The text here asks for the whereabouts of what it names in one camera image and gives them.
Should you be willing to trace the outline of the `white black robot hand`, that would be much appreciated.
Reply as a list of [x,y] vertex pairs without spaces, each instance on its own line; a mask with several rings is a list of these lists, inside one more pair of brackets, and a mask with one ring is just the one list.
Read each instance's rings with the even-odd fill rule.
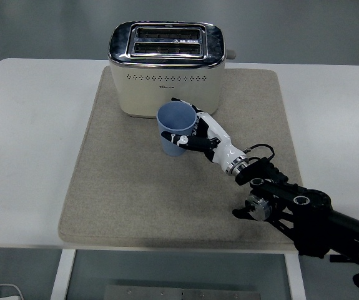
[[198,151],[220,165],[229,176],[248,166],[246,154],[232,145],[230,136],[208,113],[172,98],[156,114],[163,150],[178,156],[186,150]]

